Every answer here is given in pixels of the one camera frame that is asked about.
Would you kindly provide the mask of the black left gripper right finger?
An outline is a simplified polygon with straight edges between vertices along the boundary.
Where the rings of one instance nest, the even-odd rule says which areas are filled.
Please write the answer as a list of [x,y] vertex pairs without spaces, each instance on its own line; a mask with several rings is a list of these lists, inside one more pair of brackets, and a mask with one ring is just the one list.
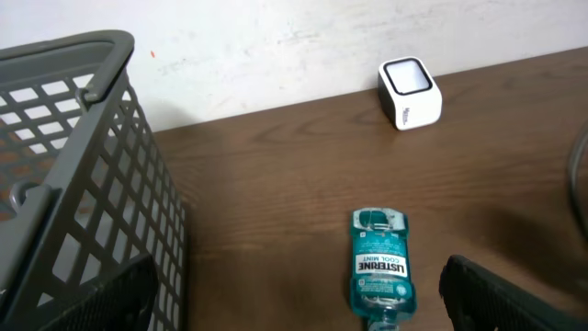
[[587,323],[461,255],[440,275],[439,293],[455,331],[587,331]]

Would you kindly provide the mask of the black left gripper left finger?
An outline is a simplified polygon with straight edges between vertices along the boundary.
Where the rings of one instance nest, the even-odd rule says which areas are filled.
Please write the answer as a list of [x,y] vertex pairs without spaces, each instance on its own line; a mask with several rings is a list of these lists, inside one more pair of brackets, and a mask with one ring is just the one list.
[[40,308],[40,330],[146,330],[159,280],[148,253],[81,285]]

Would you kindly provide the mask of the blue Listerine mouthwash bottle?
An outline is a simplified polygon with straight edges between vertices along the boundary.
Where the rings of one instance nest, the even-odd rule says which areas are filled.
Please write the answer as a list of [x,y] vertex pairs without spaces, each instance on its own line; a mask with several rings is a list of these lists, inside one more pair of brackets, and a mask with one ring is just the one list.
[[414,315],[408,218],[391,208],[352,213],[350,306],[369,330],[398,330]]

